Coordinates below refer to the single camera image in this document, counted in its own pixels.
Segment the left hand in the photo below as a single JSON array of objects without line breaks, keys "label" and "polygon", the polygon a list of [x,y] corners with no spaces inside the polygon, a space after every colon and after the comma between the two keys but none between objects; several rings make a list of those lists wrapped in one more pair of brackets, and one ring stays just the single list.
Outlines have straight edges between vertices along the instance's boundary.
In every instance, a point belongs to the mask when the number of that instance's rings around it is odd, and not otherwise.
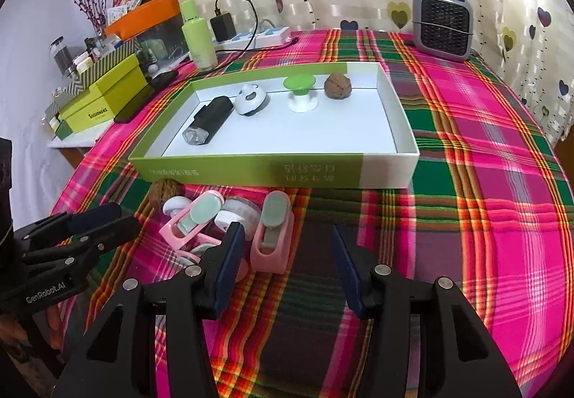
[{"label": "left hand", "polygon": [[[52,351],[62,348],[62,321],[58,306],[45,310],[49,330],[49,344]],[[19,323],[14,313],[1,313],[1,342],[5,346],[18,350],[22,346],[31,346],[26,329]]]}]

